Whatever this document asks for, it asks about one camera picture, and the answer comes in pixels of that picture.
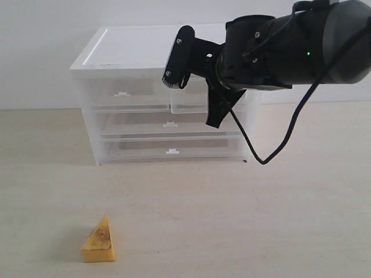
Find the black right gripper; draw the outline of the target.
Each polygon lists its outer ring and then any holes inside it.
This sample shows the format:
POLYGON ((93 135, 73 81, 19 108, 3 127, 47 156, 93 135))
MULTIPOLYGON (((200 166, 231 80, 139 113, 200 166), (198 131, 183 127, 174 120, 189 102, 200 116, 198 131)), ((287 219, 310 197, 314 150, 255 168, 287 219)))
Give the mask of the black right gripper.
POLYGON ((216 63, 216 73, 221 84, 206 80, 206 125, 219 128, 246 90, 274 91, 292 88, 292 85, 280 82, 268 72, 263 53, 267 45, 254 51, 268 38, 268 32, 275 20, 273 16, 255 14, 238 17, 225 24, 225 43, 216 63))

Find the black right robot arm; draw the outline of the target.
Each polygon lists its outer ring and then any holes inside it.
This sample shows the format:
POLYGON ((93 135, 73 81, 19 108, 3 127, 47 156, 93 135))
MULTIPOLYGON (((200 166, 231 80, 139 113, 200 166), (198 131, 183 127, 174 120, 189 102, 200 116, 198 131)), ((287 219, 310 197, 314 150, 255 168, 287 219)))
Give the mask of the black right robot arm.
POLYGON ((355 84, 370 72, 370 35, 336 63, 330 60, 370 23, 361 1, 298 1, 294 13, 242 16, 225 25, 225 44, 217 61, 227 88, 281 90, 310 85, 322 70, 324 84, 355 84))

